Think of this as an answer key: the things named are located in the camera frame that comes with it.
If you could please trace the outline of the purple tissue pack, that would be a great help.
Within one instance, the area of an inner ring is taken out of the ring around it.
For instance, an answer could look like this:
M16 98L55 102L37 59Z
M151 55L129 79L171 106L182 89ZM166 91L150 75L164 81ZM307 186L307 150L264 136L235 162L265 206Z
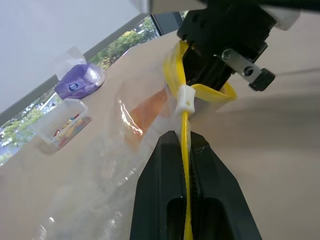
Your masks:
M58 78L54 90L62 100L80 100L98 90L106 79L103 69L86 61L75 46L57 58L54 69Z

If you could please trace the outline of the clear box of colourful pieces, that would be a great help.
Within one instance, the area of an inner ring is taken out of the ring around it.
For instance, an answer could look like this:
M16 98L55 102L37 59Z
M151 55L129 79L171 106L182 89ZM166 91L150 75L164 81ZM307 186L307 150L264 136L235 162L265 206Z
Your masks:
M58 150L91 121L89 108L81 100L66 98L40 117L31 129L48 147Z

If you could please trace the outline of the clear plastic bag yellow zip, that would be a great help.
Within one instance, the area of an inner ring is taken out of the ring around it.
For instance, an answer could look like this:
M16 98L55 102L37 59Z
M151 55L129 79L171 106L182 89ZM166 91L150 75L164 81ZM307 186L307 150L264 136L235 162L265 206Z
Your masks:
M126 80L107 108L105 130L72 165L56 191L47 222L33 240L129 240L138 179L157 141L168 131L178 137L186 176L195 99L222 103L234 97L229 85L222 91L188 86L182 58L186 49L178 42L150 74L137 82L132 77ZM125 140L129 113L162 89L169 117L158 116L138 147L132 148Z

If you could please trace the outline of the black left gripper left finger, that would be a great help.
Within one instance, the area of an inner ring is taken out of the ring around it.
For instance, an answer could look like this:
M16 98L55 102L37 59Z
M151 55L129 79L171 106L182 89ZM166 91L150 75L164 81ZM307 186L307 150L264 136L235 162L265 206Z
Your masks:
M186 207L181 146L170 130L137 181L129 240L184 240Z

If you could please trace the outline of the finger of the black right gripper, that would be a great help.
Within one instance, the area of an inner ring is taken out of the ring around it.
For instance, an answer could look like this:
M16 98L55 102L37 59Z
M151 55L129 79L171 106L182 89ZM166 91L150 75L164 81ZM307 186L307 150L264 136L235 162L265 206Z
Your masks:
M187 48L183 55L183 68L187 85L208 85L208 63L206 59L191 46Z
M206 85L219 91L235 73L226 63L217 56L213 56L208 64Z

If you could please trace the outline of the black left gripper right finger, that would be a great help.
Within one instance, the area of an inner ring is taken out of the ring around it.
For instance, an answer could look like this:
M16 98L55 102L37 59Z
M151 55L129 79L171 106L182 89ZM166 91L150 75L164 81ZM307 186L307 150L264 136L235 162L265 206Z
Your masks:
M240 185L200 134L191 135L193 240L262 240Z

